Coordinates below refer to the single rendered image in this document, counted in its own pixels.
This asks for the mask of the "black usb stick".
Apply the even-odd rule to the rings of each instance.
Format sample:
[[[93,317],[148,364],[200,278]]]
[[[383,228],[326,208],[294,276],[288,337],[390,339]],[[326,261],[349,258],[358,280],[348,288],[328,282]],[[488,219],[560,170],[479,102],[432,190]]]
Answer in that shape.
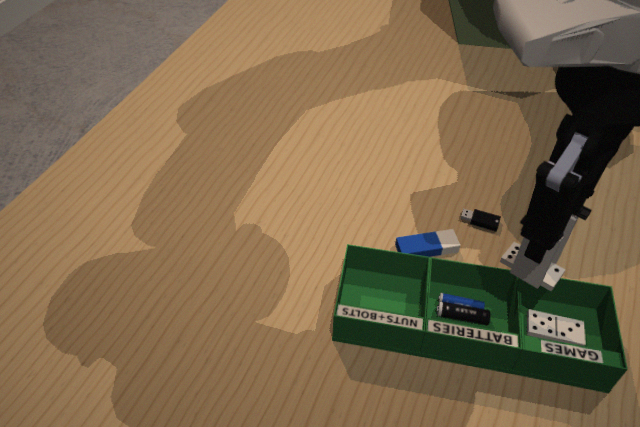
[[[497,232],[501,216],[490,214],[484,211],[475,209],[470,211],[464,209],[462,219],[471,221],[470,224],[489,229]]]

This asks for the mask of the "blue battery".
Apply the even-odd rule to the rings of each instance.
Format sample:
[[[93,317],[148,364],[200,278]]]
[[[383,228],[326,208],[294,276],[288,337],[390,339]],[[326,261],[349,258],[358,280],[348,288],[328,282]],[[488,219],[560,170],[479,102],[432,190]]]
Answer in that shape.
[[[460,296],[454,296],[450,294],[440,293],[439,302],[446,302],[451,304],[458,304],[463,306],[475,307],[479,309],[485,308],[485,302],[479,300],[473,300]]]

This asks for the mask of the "green three-compartment bin rack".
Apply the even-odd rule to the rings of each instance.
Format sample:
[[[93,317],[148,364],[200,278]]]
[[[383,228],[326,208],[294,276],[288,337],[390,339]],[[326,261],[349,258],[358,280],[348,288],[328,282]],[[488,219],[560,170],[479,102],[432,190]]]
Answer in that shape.
[[[484,301],[489,325],[437,316],[440,293]],[[528,310],[584,321],[586,345],[528,336]],[[561,278],[549,291],[508,269],[356,245],[332,341],[604,393],[628,370],[612,286]]]

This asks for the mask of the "white domino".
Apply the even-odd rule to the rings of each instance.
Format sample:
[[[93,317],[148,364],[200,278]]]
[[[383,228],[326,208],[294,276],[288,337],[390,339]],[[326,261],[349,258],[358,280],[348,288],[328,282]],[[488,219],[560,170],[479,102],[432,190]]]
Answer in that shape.
[[[527,335],[585,346],[584,321],[528,310]]]
[[[512,265],[514,263],[514,260],[516,258],[519,248],[520,248],[520,244],[513,242],[513,244],[501,257],[500,262],[508,266],[509,268],[512,268]],[[549,291],[552,291],[555,285],[560,280],[560,278],[563,276],[564,272],[565,272],[565,269],[551,262],[551,265],[544,277],[544,280],[542,281],[541,286],[548,289]]]

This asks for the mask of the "blue and white eraser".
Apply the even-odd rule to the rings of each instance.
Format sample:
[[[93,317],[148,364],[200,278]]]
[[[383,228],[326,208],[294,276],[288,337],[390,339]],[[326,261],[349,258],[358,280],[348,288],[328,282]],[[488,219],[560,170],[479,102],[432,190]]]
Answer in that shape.
[[[458,253],[460,243],[453,229],[396,237],[398,252],[421,256]]]

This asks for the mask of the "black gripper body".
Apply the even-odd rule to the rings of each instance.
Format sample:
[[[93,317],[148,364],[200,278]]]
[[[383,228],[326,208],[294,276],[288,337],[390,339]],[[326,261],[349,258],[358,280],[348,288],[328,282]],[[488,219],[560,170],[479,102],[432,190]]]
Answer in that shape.
[[[606,139],[619,126],[640,126],[640,74],[603,67],[559,67],[559,97],[573,114],[561,139],[561,154],[575,132],[587,136],[576,167],[590,169]]]

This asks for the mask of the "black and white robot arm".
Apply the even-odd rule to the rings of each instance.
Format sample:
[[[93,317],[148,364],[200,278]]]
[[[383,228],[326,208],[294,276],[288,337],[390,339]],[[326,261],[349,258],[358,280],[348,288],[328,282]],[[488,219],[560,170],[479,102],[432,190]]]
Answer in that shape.
[[[640,74],[640,0],[494,0],[523,66],[610,66]]]

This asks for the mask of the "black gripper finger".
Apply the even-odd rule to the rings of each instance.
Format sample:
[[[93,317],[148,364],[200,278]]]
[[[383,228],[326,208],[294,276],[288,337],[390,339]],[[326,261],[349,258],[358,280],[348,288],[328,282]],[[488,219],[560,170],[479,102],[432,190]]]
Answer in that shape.
[[[634,127],[619,126],[617,131],[616,131],[616,134],[623,136],[624,137],[623,140],[625,140],[625,138],[629,135],[629,133],[633,130],[633,128]],[[620,143],[620,145],[621,145],[621,143]],[[619,147],[620,147],[620,145],[619,145]],[[619,149],[619,147],[618,147],[618,149]],[[562,242],[560,243],[560,245],[558,247],[558,250],[557,250],[557,252],[556,252],[556,254],[555,254],[555,256],[554,256],[554,258],[552,260],[553,264],[556,264],[558,262],[558,259],[559,259],[560,255],[561,255],[561,253],[562,253],[562,251],[563,251],[563,249],[564,249],[564,247],[565,247],[565,245],[566,245],[566,243],[567,243],[567,241],[569,239],[569,236],[570,236],[570,234],[571,234],[571,232],[572,232],[572,230],[573,230],[578,218],[586,220],[588,218],[588,216],[590,215],[592,210],[587,208],[587,207],[585,207],[585,206],[583,206],[583,205],[584,205],[586,199],[588,199],[589,197],[591,197],[594,194],[594,192],[595,192],[594,189],[595,189],[599,179],[601,178],[601,176],[602,176],[606,166],[608,165],[608,163],[611,161],[611,159],[617,153],[618,149],[607,160],[607,162],[606,162],[601,174],[599,175],[599,177],[596,178],[596,180],[592,184],[586,185],[586,187],[584,189],[584,192],[581,195],[581,197],[580,197],[580,199],[579,199],[579,201],[578,201],[578,203],[577,203],[577,205],[576,205],[576,207],[575,207],[575,209],[573,211],[573,214],[572,214],[572,216],[571,216],[571,218],[570,218],[570,220],[569,220],[569,222],[568,222],[568,224],[566,226],[566,229],[564,231],[564,236],[563,236],[564,238],[563,238]]]
[[[565,115],[557,130],[557,142],[549,161],[542,162],[537,168],[536,185],[528,211],[520,221],[523,240],[510,270],[511,274],[537,289],[586,185],[596,180],[623,139],[623,136],[611,132],[594,165],[589,170],[578,168],[575,165],[588,137],[575,132],[562,155],[560,147],[561,137],[572,117]]]

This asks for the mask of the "black aa battery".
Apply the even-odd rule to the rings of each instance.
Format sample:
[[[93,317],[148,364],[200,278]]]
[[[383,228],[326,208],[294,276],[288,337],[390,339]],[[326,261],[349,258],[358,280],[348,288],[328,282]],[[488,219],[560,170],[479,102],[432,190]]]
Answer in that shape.
[[[439,302],[437,316],[489,325],[490,310]]]

